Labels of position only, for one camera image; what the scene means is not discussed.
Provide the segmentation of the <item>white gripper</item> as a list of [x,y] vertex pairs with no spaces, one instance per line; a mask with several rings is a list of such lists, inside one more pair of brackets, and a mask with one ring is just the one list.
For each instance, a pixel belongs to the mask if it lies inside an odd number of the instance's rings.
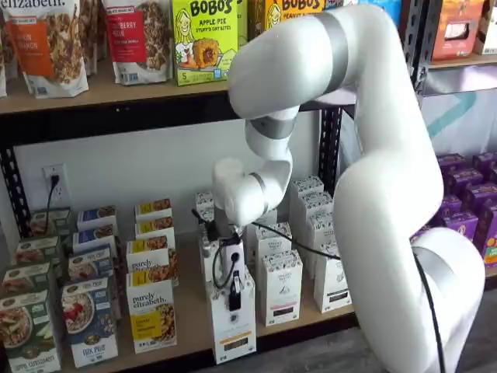
[[245,279],[244,243],[240,237],[220,240],[222,281],[231,281],[228,309],[237,311],[242,306],[242,282]]

